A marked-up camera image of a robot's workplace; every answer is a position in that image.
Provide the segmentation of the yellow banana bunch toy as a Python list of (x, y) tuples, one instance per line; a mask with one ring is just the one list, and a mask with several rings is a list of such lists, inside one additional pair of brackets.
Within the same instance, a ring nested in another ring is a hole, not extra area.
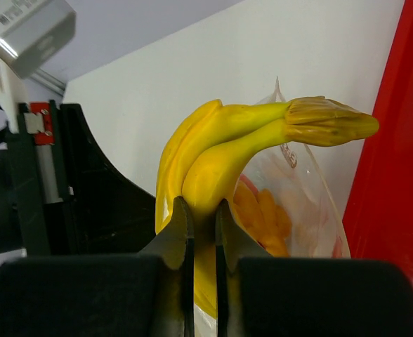
[(159, 160), (155, 229), (162, 231), (184, 198), (195, 228), (195, 304), (217, 315), (214, 218), (228, 201), (238, 225), (275, 257), (288, 256), (292, 222), (268, 190), (254, 192), (240, 180), (259, 152), (291, 141), (333, 147), (365, 139), (379, 130), (376, 118), (322, 96), (261, 105), (198, 107), (176, 129)]

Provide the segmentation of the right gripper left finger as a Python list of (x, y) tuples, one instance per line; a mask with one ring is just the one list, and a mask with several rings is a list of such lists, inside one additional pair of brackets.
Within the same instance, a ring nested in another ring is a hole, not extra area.
[(194, 230), (183, 198), (138, 253), (0, 265), (0, 336), (193, 336)]

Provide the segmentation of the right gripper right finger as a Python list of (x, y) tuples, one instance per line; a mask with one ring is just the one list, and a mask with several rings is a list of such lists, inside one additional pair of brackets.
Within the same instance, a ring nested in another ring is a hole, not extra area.
[(216, 211), (219, 336), (413, 336), (413, 288), (379, 260), (275, 258)]

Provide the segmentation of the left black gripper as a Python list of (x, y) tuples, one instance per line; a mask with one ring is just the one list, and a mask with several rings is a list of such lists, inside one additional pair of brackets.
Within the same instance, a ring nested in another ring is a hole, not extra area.
[(136, 253), (154, 237), (155, 198), (101, 150), (81, 105), (18, 105), (0, 129), (0, 253)]

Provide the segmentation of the clear zip top bag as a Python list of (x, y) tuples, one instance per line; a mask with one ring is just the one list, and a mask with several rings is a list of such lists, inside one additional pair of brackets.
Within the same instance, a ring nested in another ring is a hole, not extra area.
[(219, 141), (207, 133), (202, 151), (187, 172), (183, 197), (195, 220), (195, 331), (217, 334), (215, 213), (232, 201), (246, 175), (259, 189), (268, 189), (292, 222), (286, 239), (288, 257), (341, 258), (349, 256), (341, 217), (327, 184), (307, 145), (280, 143), (284, 119), (269, 121), (234, 140)]

